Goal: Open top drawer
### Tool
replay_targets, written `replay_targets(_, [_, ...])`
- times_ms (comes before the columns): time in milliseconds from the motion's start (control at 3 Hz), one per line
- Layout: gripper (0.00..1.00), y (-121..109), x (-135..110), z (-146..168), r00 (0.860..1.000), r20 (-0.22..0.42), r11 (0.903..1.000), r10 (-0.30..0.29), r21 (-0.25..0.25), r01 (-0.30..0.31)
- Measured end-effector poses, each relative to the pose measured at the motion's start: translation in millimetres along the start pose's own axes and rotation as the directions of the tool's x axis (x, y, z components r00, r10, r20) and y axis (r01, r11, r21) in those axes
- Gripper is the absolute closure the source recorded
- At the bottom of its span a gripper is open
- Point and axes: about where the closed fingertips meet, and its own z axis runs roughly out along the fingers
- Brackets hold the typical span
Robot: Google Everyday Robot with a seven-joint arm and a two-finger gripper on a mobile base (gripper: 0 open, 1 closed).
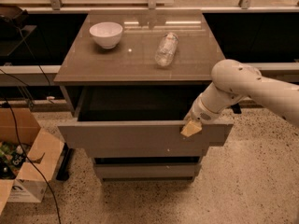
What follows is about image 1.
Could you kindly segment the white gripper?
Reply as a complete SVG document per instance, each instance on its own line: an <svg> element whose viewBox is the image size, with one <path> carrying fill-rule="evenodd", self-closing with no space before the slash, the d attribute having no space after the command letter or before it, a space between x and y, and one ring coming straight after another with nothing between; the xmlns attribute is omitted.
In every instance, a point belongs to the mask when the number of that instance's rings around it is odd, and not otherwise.
<svg viewBox="0 0 299 224"><path fill-rule="evenodd" d="M181 134L185 137L191 137L192 135L202 131L203 124L212 124L219 116L220 112L214 112L205 107L202 98L197 97L192 107L184 117L185 124L181 129Z"/></svg>

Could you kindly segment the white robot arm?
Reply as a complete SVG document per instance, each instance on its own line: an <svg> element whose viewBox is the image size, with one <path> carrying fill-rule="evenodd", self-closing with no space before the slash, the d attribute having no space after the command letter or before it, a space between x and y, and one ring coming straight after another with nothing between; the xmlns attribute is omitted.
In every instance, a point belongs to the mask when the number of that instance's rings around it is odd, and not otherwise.
<svg viewBox="0 0 299 224"><path fill-rule="evenodd" d="M249 97L290 124L299 126L299 86L264 77L259 69L225 59L211 70L212 82L193 101L181 134L190 137L203 124L214 124L221 112Z"/></svg>

